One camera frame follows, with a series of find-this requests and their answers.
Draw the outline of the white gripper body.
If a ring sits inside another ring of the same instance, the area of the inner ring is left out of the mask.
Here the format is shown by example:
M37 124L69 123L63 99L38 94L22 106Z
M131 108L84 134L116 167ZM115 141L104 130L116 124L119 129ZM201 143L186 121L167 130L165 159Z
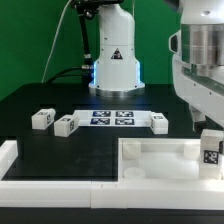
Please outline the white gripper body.
M224 128L224 66L200 67L182 61L181 31L169 38L176 94Z

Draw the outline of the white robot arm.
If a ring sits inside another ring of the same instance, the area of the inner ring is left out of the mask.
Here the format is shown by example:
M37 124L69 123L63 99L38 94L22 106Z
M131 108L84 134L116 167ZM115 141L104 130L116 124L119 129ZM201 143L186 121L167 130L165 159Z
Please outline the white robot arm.
M224 128L224 0L163 0L181 15L169 38L176 94L189 104L192 121L211 119ZM144 88L135 58L133 17L115 1L99 3L100 55L90 91L127 96Z

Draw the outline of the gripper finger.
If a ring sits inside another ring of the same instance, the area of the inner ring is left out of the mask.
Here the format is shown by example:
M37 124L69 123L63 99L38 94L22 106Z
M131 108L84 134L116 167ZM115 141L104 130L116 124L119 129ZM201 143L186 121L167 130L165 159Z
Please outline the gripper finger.
M189 111L192 118L193 131L201 134L207 127L206 116L192 105L189 106Z

